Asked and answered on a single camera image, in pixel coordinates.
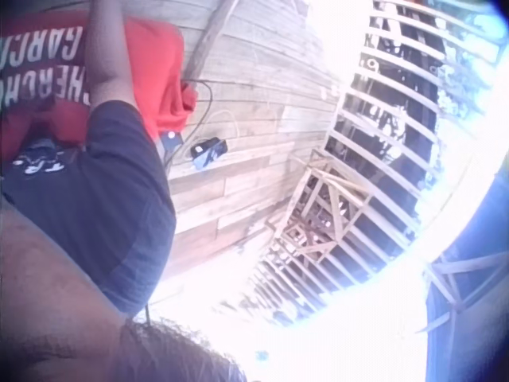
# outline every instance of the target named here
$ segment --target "skin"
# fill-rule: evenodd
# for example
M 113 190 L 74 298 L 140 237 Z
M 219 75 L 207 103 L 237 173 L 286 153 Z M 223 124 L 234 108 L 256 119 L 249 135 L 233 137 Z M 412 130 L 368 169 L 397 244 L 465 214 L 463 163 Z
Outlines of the skin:
M 136 107 L 119 0 L 91 2 L 87 75 L 92 109 Z M 107 380 L 123 317 L 39 228 L 2 198 L 2 356 L 26 360 L 20 380 Z

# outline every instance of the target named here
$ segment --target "hair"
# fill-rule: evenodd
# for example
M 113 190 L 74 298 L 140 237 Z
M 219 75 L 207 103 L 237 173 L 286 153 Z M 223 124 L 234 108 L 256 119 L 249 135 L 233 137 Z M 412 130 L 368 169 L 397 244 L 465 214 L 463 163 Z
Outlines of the hair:
M 120 333 L 114 382 L 247 382 L 230 358 L 198 344 L 176 325 L 128 320 Z

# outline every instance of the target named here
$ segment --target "wooden floor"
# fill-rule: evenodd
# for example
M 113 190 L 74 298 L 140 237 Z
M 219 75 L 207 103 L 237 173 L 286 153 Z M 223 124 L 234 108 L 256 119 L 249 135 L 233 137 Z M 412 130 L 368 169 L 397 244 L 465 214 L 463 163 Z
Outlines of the wooden floor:
M 124 2 L 128 14 L 180 28 L 186 65 L 220 0 Z M 74 3 L 44 0 L 31 10 L 86 6 Z M 249 251 L 253 240 L 259 248 L 261 237 L 268 243 L 265 221 L 277 219 L 303 174 L 290 153 L 306 159 L 324 140 L 338 83 L 324 66 L 320 41 L 290 4 L 240 0 L 206 60 L 200 80 L 212 87 L 214 103 L 198 138 L 225 138 L 229 152 L 202 172 L 187 158 L 174 161 L 177 234 L 163 280 L 232 248 Z M 184 137 L 208 105 L 207 88 L 196 89 L 199 103 Z

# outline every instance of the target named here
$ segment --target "electrical cable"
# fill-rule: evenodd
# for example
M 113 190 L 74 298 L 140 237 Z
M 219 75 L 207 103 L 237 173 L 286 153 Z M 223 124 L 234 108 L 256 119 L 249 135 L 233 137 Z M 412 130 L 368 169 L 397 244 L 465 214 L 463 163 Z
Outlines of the electrical cable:
M 201 116 L 200 121 L 195 126 L 195 128 L 192 130 L 191 134 L 185 139 L 185 141 L 182 143 L 182 145 L 180 147 L 178 147 L 174 152 L 172 152 L 171 155 L 165 160 L 166 176 L 169 175 L 169 167 L 171 166 L 172 161 L 175 158 L 175 156 L 179 152 L 181 152 L 185 147 L 187 148 L 187 143 L 191 141 L 192 137 L 198 132 L 198 130 L 204 124 L 204 120 L 205 120 L 205 118 L 207 118 L 207 115 L 208 115 L 208 113 L 209 113 L 209 111 L 210 111 L 210 109 L 212 107 L 212 103 L 214 102 L 214 92 L 212 91 L 212 88 L 210 87 L 210 85 L 207 84 L 207 82 L 205 82 L 203 80 L 184 80 L 184 79 L 182 81 L 184 81 L 184 82 L 194 82 L 194 83 L 197 83 L 197 84 L 204 85 L 208 89 L 208 93 L 209 93 L 210 97 L 209 97 L 209 100 L 208 100 L 208 105 L 207 105 L 207 109 L 205 110 L 205 113 Z

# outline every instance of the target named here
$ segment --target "graphic print on shirt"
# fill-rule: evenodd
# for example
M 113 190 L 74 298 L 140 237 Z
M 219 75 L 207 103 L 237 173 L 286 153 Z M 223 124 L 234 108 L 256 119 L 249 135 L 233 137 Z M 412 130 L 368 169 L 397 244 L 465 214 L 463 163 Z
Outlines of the graphic print on shirt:
M 55 173 L 63 170 L 70 160 L 70 153 L 62 150 L 51 139 L 43 138 L 23 150 L 13 160 L 13 166 L 25 175 Z
M 84 28 L 75 26 L 1 38 L 0 72 L 7 74 L 0 79 L 0 110 L 51 95 L 90 106 L 85 67 L 71 64 L 83 47 L 83 35 Z M 37 68 L 46 61 L 47 67 Z

